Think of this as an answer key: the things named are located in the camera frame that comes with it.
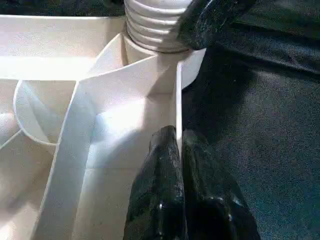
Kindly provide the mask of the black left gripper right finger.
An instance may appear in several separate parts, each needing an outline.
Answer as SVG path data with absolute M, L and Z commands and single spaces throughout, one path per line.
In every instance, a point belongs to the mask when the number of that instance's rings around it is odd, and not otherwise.
M 182 165 L 190 240 L 261 238 L 237 181 L 216 159 L 203 135 L 183 132 Z

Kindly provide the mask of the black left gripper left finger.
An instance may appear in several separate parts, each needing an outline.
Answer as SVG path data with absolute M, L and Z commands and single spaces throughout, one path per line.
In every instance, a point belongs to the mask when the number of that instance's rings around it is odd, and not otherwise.
M 186 239 L 182 163 L 172 125 L 155 132 L 130 192 L 126 240 Z

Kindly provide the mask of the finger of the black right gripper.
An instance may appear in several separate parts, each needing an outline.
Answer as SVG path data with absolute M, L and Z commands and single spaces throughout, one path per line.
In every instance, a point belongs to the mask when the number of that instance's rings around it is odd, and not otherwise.
M 205 49 L 247 12 L 247 0 L 193 0 L 178 20 L 177 40 L 190 49 Z

